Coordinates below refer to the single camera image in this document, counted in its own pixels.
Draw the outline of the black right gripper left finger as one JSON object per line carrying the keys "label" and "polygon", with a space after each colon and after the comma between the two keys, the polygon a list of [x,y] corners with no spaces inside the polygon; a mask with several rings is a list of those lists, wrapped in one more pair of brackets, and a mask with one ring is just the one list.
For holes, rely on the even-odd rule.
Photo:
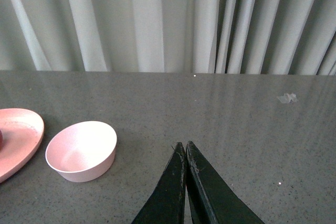
{"label": "black right gripper left finger", "polygon": [[183,223],[187,163],[183,144],[174,147],[153,193],[133,223]]}

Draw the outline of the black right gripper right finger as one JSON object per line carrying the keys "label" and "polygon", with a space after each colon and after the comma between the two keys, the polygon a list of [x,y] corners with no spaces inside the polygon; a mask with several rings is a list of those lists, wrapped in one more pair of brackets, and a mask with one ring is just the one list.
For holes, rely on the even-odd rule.
{"label": "black right gripper right finger", "polygon": [[186,158],[186,186],[193,223],[263,223],[192,141],[186,145]]}

